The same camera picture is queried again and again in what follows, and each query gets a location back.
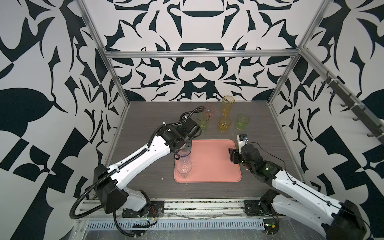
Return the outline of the clear glass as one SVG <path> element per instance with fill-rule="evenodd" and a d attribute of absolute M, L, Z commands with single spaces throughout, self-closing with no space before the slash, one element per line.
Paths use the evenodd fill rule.
<path fill-rule="evenodd" d="M 193 164 L 190 159 L 184 158 L 176 160 L 176 171 L 182 178 L 188 178 L 192 168 Z"/>

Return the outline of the green glass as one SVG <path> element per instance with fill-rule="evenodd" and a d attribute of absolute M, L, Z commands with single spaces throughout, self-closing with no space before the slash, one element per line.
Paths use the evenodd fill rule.
<path fill-rule="evenodd" d="M 211 116 L 206 111 L 197 114 L 197 120 L 202 132 L 205 132 L 209 125 Z"/>
<path fill-rule="evenodd" d="M 237 115 L 236 129 L 244 130 L 247 127 L 249 122 L 250 122 L 250 118 L 248 115 L 245 115 L 245 114 Z"/>

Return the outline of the short amber glass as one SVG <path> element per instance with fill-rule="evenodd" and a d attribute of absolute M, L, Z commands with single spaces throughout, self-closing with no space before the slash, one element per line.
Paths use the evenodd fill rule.
<path fill-rule="evenodd" d="M 218 129 L 220 132 L 225 133 L 229 130 L 232 120 L 228 116 L 221 116 L 218 121 Z"/>

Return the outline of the pink glass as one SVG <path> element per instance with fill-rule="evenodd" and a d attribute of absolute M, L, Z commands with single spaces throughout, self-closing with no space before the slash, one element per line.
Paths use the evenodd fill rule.
<path fill-rule="evenodd" d="M 205 105 L 205 111 L 210 115 L 210 119 L 213 119 L 216 111 L 217 111 L 217 108 L 215 105 L 213 104 L 207 104 Z"/>

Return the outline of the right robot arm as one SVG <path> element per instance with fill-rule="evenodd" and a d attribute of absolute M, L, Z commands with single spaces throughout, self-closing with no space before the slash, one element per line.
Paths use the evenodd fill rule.
<path fill-rule="evenodd" d="M 372 229 L 353 202 L 323 195 L 265 161 L 253 143 L 229 149 L 230 160 L 245 166 L 260 182 L 271 187 L 259 200 L 265 215 L 284 215 L 315 230 L 327 240 L 364 240 Z"/>

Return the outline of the small circuit board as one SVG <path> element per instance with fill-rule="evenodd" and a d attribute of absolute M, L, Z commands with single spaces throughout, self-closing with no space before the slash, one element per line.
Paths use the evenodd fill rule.
<path fill-rule="evenodd" d="M 274 219 L 263 219 L 264 228 L 263 231 L 268 236 L 274 236 L 280 229 L 280 225 Z"/>

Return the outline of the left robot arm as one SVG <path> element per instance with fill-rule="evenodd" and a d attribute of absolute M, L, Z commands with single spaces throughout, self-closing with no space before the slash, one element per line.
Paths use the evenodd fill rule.
<path fill-rule="evenodd" d="M 149 205 L 150 200 L 146 193 L 134 191 L 127 187 L 128 184 L 160 158 L 170 153 L 177 156 L 200 130 L 200 126 L 189 118 L 174 124 L 163 123 L 152 133 L 148 143 L 130 156 L 108 167 L 99 165 L 94 170 L 94 183 L 75 201 L 69 217 L 73 220 L 81 219 L 100 209 L 106 214 L 114 213 L 120 208 L 141 212 Z M 91 191 L 95 191 L 100 205 L 76 214 L 78 206 Z"/>

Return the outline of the tall amber glass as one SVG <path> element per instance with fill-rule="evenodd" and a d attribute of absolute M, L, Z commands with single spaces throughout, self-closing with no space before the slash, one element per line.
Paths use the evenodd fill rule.
<path fill-rule="evenodd" d="M 228 116 L 233 109 L 235 104 L 235 99 L 232 96 L 224 96 L 222 99 L 222 109 L 221 113 L 223 116 Z"/>

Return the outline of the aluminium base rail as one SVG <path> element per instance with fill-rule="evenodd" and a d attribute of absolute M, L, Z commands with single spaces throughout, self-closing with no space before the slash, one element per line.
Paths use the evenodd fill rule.
<path fill-rule="evenodd" d="M 277 217 L 288 216 L 309 220 L 328 220 L 332 213 L 327 209 L 326 202 L 315 201 L 311 208 L 299 202 L 287 199 L 282 195 L 274 200 L 243 200 L 243 199 L 207 199 L 207 200 L 152 200 L 141 211 L 120 207 L 116 210 L 123 218 L 161 218 L 174 216 L 177 218 L 196 219 L 221 216 L 246 217 Z"/>

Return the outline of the pink tray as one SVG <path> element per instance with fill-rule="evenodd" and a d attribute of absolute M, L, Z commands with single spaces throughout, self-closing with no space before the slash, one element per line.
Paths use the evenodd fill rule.
<path fill-rule="evenodd" d="M 234 149 L 232 140 L 193 140 L 192 152 L 187 157 L 193 168 L 188 178 L 182 178 L 176 171 L 178 183 L 236 183 L 242 179 L 239 165 L 230 160 L 229 149 Z"/>

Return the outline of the blue glass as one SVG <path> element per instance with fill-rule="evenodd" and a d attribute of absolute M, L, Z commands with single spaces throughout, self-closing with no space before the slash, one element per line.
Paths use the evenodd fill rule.
<path fill-rule="evenodd" d="M 179 159 L 182 159 L 182 158 L 187 158 L 190 154 L 191 154 L 192 150 L 185 150 L 185 149 L 182 149 L 182 150 L 179 150 L 177 153 L 176 153 L 176 156 L 179 158 Z"/>

